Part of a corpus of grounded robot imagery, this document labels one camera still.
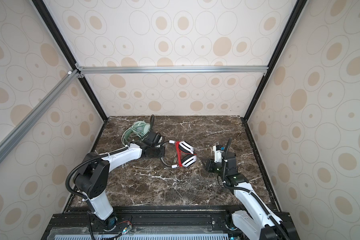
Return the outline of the mint green headphones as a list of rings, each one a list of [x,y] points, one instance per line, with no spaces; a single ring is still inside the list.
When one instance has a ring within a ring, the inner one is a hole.
[[[131,127],[129,127],[122,135],[122,144],[126,145],[128,138],[131,134],[134,134],[139,138],[139,140],[143,140],[151,130],[151,124],[146,123],[144,121],[137,121],[133,123]]]

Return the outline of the white black red headphones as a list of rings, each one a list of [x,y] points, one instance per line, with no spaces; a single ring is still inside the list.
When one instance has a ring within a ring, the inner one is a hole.
[[[167,167],[175,168],[188,168],[193,165],[197,161],[197,154],[195,153],[194,147],[192,147],[186,141],[173,141],[169,140],[164,143],[165,144],[173,144],[176,147],[176,156],[177,160],[176,164],[169,165],[164,161],[164,158],[160,158],[162,163]]]

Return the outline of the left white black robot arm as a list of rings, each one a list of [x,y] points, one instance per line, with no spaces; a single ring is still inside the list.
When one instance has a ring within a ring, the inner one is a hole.
[[[142,141],[132,141],[110,153],[91,152],[66,178],[67,190],[82,198],[91,212],[102,221],[113,214],[106,187],[109,173],[140,158],[161,158],[165,155],[164,137],[150,131]]]

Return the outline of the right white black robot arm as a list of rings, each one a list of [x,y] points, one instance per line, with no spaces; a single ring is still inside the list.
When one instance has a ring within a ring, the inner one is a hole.
[[[245,207],[231,214],[229,228],[239,229],[250,240],[298,240],[292,221],[278,217],[256,194],[250,181],[238,172],[236,154],[227,147],[215,146],[214,158],[206,170],[216,173],[222,186]]]

